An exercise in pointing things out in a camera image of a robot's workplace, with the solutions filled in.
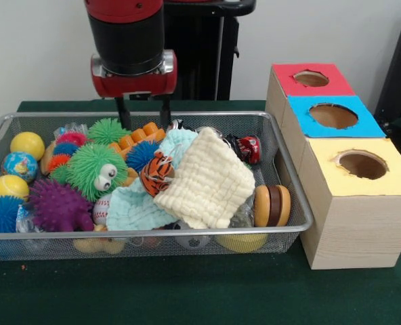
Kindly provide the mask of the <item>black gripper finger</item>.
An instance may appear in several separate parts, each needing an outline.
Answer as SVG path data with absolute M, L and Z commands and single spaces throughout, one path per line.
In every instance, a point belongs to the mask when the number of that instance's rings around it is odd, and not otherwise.
M 167 128 L 171 124 L 171 96 L 170 95 L 162 95 L 162 107 L 160 111 L 160 119 L 161 125 L 163 128 Z
M 121 127 L 125 130 L 131 130 L 131 115 L 130 111 L 125 106 L 124 97 L 115 97 L 115 103 L 119 114 Z

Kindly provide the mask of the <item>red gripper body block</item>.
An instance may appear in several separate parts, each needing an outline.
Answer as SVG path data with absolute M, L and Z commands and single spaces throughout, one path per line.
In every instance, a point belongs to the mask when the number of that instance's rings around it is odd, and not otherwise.
M 168 95 L 177 85 L 177 58 L 171 49 L 163 52 L 163 59 L 157 69 L 138 76 L 117 75 L 106 70 L 99 55 L 91 57 L 91 78 L 101 98 L 123 97 L 125 94 Z

